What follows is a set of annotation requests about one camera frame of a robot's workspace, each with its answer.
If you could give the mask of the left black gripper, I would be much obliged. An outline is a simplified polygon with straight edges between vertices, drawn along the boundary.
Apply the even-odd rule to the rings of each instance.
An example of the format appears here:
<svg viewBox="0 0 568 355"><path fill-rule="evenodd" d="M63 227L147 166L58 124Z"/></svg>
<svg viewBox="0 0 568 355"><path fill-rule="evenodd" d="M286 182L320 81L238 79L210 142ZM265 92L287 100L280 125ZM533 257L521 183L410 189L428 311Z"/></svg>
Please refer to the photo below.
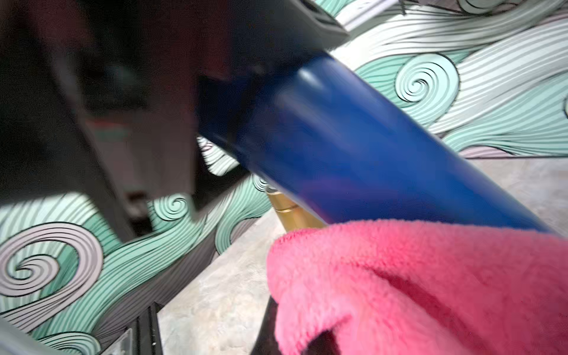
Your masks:
<svg viewBox="0 0 568 355"><path fill-rule="evenodd" d="M245 171L206 171L199 81L263 76L347 38L313 1L3 1L1 203L82 193L122 241L152 231L152 199L202 209Z"/></svg>

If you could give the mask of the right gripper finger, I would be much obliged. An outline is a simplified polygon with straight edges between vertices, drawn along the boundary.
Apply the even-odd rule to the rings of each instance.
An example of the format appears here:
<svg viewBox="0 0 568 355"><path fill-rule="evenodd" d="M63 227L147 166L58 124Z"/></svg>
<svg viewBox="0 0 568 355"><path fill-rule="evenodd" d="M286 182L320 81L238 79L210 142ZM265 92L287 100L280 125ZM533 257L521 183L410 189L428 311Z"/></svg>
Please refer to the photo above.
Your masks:
<svg viewBox="0 0 568 355"><path fill-rule="evenodd" d="M275 338L278 304L270 297L251 355L281 355Z"/></svg>

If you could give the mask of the pink microfiber cloth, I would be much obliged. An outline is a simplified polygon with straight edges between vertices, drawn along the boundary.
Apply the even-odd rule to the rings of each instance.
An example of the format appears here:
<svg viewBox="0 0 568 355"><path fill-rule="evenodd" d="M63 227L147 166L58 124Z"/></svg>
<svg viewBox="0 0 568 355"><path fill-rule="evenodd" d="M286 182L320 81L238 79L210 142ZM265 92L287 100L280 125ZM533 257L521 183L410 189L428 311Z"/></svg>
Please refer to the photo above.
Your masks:
<svg viewBox="0 0 568 355"><path fill-rule="evenodd" d="M377 220L304 229L267 257L282 354L565 354L567 241Z"/></svg>

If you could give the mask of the blue thermos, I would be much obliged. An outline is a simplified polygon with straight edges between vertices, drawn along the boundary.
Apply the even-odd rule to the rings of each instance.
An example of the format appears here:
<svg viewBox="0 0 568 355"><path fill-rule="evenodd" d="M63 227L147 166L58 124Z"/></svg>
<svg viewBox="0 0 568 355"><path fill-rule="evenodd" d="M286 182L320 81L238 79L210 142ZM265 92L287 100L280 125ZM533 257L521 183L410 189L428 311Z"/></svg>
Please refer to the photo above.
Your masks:
<svg viewBox="0 0 568 355"><path fill-rule="evenodd" d="M198 81L198 132L326 223L549 227L327 54Z"/></svg>

